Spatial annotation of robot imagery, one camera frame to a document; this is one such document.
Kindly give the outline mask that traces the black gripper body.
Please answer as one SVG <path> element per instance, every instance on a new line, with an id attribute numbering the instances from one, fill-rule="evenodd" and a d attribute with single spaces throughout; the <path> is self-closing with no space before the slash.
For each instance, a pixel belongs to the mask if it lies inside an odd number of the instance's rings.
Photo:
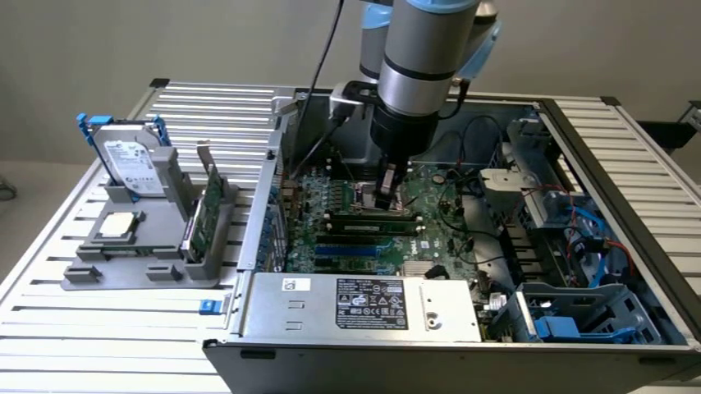
<path id="1" fill-rule="evenodd" d="M 414 117 L 377 106 L 370 136 L 382 158 L 393 164 L 405 164 L 409 158 L 423 153 L 433 142 L 438 122 L 438 112 Z"/>

